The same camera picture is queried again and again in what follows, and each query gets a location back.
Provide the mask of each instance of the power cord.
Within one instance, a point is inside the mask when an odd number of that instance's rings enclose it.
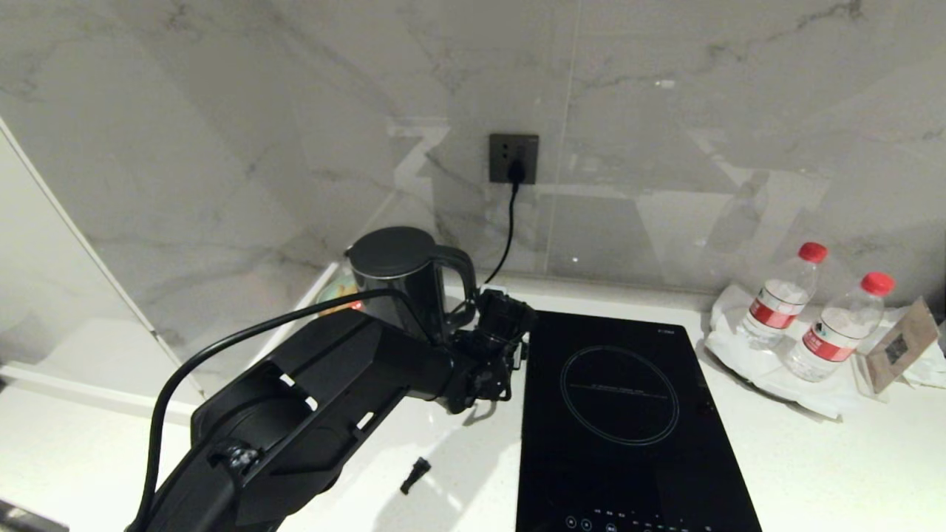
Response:
[[[197,366],[207,362],[207,360],[209,360],[214,355],[220,353],[223,349],[235,346],[244,340],[249,340],[250,338],[253,338],[258,334],[262,334],[267,330],[272,330],[289,322],[294,322],[298,319],[311,316],[312,314],[317,314],[323,310],[334,309],[339,305],[354,303],[355,301],[365,301],[368,299],[374,299],[376,297],[394,297],[399,299],[402,303],[404,303],[404,306],[407,307],[407,310],[411,314],[413,321],[416,322],[417,326],[420,327],[421,331],[424,332],[428,342],[431,344],[436,343],[433,339],[433,336],[430,335],[430,332],[424,328],[423,322],[418,319],[418,314],[407,295],[394,289],[380,289],[336,297],[335,299],[324,301],[323,303],[316,303],[315,305],[305,307],[304,309],[299,309],[293,312],[288,312],[281,316],[276,316],[271,320],[256,324],[249,328],[245,328],[240,332],[236,332],[222,340],[216,341],[181,364],[181,367],[177,368],[177,370],[171,374],[170,378],[167,379],[167,382],[165,382],[165,385],[161,388],[161,392],[158,394],[158,398],[154,401],[154,411],[151,414],[151,427],[148,442],[148,462],[145,466],[145,487],[141,494],[141,503],[138,505],[138,513],[135,515],[134,521],[126,529],[126,532],[144,532],[148,528],[148,524],[151,520],[150,513],[151,506],[154,503],[155,489],[158,487],[158,465],[161,459],[161,437],[165,427],[165,414],[167,412],[167,405],[170,403],[171,396],[174,395],[174,390],[177,389],[177,387],[181,384],[181,382],[184,381],[184,378],[186,378],[190,372],[194,371]]]
[[[513,244],[513,229],[516,223],[515,211],[513,210],[516,205],[516,195],[519,193],[519,185],[526,180],[526,167],[522,164],[522,161],[515,160],[513,164],[509,165],[509,182],[513,184],[513,196],[509,199],[509,235],[506,237],[506,249],[502,251],[502,258],[499,259],[499,264],[496,265],[496,269],[493,270],[493,273],[490,274],[482,284],[488,285],[490,281],[493,280],[493,277],[499,273],[499,270],[502,269],[502,265],[506,263],[506,257],[509,256],[509,247]]]

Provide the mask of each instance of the plastic bottle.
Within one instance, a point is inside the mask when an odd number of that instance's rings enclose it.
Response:
[[[805,381],[827,379],[877,328],[884,317],[884,296],[893,291],[894,284],[887,274],[865,275],[860,286],[828,303],[782,362]]]
[[[827,256],[828,248],[819,243],[802,245],[797,257],[783,262],[775,276],[765,281],[736,333],[753,348],[774,347],[815,295],[818,264]]]

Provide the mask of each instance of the robotic arm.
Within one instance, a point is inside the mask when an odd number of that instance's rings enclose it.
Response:
[[[451,414],[508,400],[535,312],[496,291],[477,308],[477,327],[441,346],[356,310],[301,328],[194,413],[191,450],[140,532],[272,532],[334,485],[403,398]]]

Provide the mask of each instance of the induction cooktop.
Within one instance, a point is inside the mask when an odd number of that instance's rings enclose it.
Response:
[[[759,532],[681,326],[540,312],[517,532]]]

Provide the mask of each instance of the marble backsplash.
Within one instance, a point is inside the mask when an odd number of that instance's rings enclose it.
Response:
[[[0,115],[182,356],[373,228],[491,269],[492,132],[541,136],[509,272],[710,292],[818,239],[822,296],[882,269],[941,310],[944,22],[938,0],[0,0]]]

